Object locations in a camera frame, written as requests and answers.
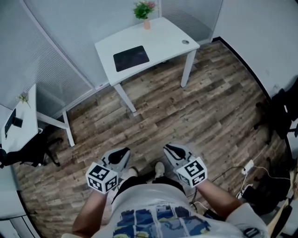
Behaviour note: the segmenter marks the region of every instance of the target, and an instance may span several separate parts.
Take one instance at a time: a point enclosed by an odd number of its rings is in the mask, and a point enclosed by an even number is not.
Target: small plant
[[[147,19],[148,14],[154,11],[155,6],[155,2],[153,1],[140,1],[135,3],[135,17],[138,19]]]
[[[17,99],[20,100],[20,102],[22,103],[27,103],[28,106],[30,107],[28,103],[28,93],[22,92],[19,96],[17,96]]]

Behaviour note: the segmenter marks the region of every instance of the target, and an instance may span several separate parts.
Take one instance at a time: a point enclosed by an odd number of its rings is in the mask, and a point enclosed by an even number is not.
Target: white desk
[[[181,80],[181,87],[185,87],[196,50],[200,47],[190,36],[163,17],[151,20],[150,25],[150,30],[145,30],[143,23],[132,26],[95,44],[110,85],[116,89],[132,112],[136,109],[121,87],[122,81],[149,67],[189,52]],[[144,47],[149,62],[117,72],[113,55],[137,46]]]
[[[5,139],[5,121],[1,130],[2,148],[6,153],[11,151],[19,151],[25,144],[27,144],[38,133],[37,120],[49,123],[51,125],[65,129],[68,134],[68,140],[71,146],[74,146],[74,139],[72,137],[66,112],[63,112],[64,123],[48,117],[36,111],[36,85],[28,91],[28,103],[19,102],[16,106],[16,117],[23,120],[22,127],[11,125],[8,130],[7,138]]]

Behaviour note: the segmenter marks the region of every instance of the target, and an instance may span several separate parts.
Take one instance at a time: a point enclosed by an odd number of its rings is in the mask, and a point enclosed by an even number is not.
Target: wrist
[[[104,194],[104,193],[98,192],[96,190],[93,190],[91,192],[91,195],[90,196],[92,196],[92,197],[94,197],[96,199],[103,199],[103,198],[108,197],[108,192]]]
[[[196,188],[198,190],[202,190],[203,188],[205,188],[206,186],[208,186],[208,184],[211,183],[208,179],[204,180],[203,182],[199,183]]]

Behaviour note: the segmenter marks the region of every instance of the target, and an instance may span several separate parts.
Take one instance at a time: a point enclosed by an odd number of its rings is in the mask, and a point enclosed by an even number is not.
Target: floor trim
[[[24,200],[23,200],[23,198],[22,198],[22,195],[21,195],[20,191],[17,191],[17,193],[18,193],[18,196],[19,196],[19,199],[20,199],[20,203],[22,204],[22,206],[23,206],[23,208],[24,208],[25,214],[27,215],[27,217],[28,217],[29,221],[31,222],[33,228],[36,230],[36,233],[40,236],[40,238],[43,238],[42,234],[41,234],[40,231],[37,229],[37,227],[36,227],[34,221],[31,219],[30,213],[28,212],[28,210],[27,210],[27,208],[26,208],[26,205],[25,205],[25,203],[24,203]]]
[[[212,39],[212,42],[215,41],[220,41],[222,42],[237,58],[238,60],[244,65],[244,67],[248,70],[248,72],[250,72],[250,74],[253,76],[253,78],[255,79],[255,81],[257,82],[257,84],[260,86],[260,88],[262,89],[263,93],[265,94],[265,97],[267,99],[268,102],[271,102],[271,97],[269,96],[268,92],[266,91],[266,89],[264,88],[263,84],[261,83],[261,81],[259,80],[259,78],[257,77],[257,75],[253,72],[253,70],[249,67],[249,65],[244,61],[244,59],[221,37],[215,37]],[[287,146],[287,151],[288,151],[288,157],[290,159],[293,158],[292,156],[292,150],[290,147],[290,143],[288,140],[288,137],[286,137],[284,139],[285,144]]]
[[[212,42],[215,42],[215,41],[218,41],[218,40],[220,42],[222,42],[230,51],[232,51],[232,53],[238,58],[238,60],[245,66],[245,68],[248,70],[248,72],[250,72],[250,74],[253,76],[253,78],[255,79],[255,81],[257,82],[257,84],[262,89],[262,91],[265,94],[266,99],[268,100],[268,102],[270,102],[271,101],[271,97],[267,93],[266,89],[264,88],[263,84],[261,83],[261,81],[259,80],[259,78],[257,77],[257,75],[248,66],[248,64],[244,61],[244,59],[223,38],[221,38],[221,37],[213,38],[212,39]]]

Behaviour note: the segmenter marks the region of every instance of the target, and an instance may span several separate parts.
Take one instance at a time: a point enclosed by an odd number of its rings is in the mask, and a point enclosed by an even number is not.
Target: office chair
[[[5,150],[0,149],[0,168],[18,162],[21,162],[20,164],[30,162],[33,167],[46,165],[44,161],[45,154],[47,154],[52,162],[59,167],[60,163],[57,163],[54,160],[52,153],[49,150],[49,147],[58,141],[62,142],[63,140],[62,138],[56,138],[48,142],[45,135],[40,133],[34,136],[20,151],[6,153]]]
[[[292,121],[298,118],[298,78],[294,85],[285,91],[281,89],[278,94],[272,97],[267,104],[258,102],[256,107],[264,113],[261,120],[254,125],[256,130],[260,125],[268,124],[269,139],[266,143],[269,145],[272,139],[273,131],[276,131],[281,139],[285,139],[289,132],[294,132],[298,136],[298,125],[295,129],[290,129]]]

